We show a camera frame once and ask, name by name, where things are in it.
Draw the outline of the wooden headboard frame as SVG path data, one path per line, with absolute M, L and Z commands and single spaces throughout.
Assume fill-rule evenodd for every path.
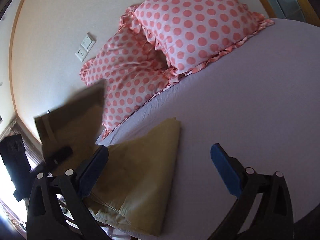
M 259 0 L 268 16 L 319 26 L 319 16 L 310 0 Z

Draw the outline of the white wall light switch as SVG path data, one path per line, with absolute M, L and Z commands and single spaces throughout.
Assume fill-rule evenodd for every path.
M 86 36 L 84 37 L 83 41 L 80 43 L 80 45 L 87 52 L 89 52 L 91 50 L 91 48 L 94 46 L 95 42 L 96 42 L 95 38 L 90 33 L 87 33 Z

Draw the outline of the large pink polka-dot pillow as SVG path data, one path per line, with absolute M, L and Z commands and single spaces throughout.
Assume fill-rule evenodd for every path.
M 118 31 L 80 70 L 80 79 L 87 86 L 105 80 L 103 139 L 152 98 L 178 83 L 159 51 L 147 41 L 134 16 L 136 9 L 136 5 L 126 9 Z

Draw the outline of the lavender bed sheet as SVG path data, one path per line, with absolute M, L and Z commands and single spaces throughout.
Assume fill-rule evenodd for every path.
M 276 19 L 218 61 L 156 96 L 104 140 L 181 122 L 160 239 L 207 239 L 234 204 L 213 162 L 219 143 L 245 167 L 286 179 L 295 220 L 319 204 L 319 27 Z

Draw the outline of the khaki tan pants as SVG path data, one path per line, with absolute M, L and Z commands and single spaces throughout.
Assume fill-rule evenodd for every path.
M 73 95 L 61 107 L 35 118 L 45 160 L 64 146 L 73 153 L 53 175 L 78 167 L 97 150 L 105 82 Z M 181 124 L 171 118 L 146 135 L 108 146 L 109 158 L 84 202 L 99 222 L 121 231 L 159 236 L 171 190 Z

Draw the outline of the small pink polka-dot pillow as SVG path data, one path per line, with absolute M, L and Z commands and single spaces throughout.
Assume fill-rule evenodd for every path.
M 238 0 L 145 0 L 131 29 L 163 52 L 173 79 L 199 72 L 273 24 Z

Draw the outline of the white wall power socket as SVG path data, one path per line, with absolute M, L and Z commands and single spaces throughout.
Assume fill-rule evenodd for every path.
M 86 58 L 87 54 L 88 54 L 88 51 L 87 51 L 82 45 L 80 45 L 80 46 L 77 48 L 76 52 L 75 52 L 76 57 L 77 57 L 81 62 L 84 61 L 84 59 Z

